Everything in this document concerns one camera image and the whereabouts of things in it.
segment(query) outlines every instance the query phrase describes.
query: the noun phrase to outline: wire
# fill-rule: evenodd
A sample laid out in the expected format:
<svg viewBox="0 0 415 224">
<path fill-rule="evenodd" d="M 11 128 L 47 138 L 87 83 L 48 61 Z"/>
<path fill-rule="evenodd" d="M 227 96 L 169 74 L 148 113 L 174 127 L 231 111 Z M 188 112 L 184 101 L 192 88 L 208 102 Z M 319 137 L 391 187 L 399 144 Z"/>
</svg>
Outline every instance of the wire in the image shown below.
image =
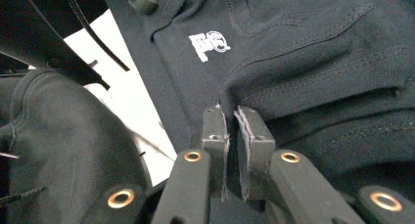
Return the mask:
<svg viewBox="0 0 415 224">
<path fill-rule="evenodd" d="M 72 8 L 73 12 L 76 14 L 76 17 L 82 24 L 83 28 L 88 32 L 88 34 L 94 39 L 95 42 L 107 53 L 122 69 L 128 71 L 129 68 L 125 65 L 111 50 L 108 48 L 104 42 L 98 37 L 98 35 L 94 32 L 91 25 L 89 24 L 88 20 L 83 15 L 82 11 L 79 8 L 76 0 L 67 0 L 69 2 L 70 7 Z"/>
<path fill-rule="evenodd" d="M 6 206 L 12 202 L 17 202 L 25 197 L 33 196 L 39 194 L 40 192 L 44 191 L 46 187 L 35 188 L 27 192 L 23 192 L 17 195 L 11 195 L 4 198 L 0 198 L 0 207 Z"/>
</svg>

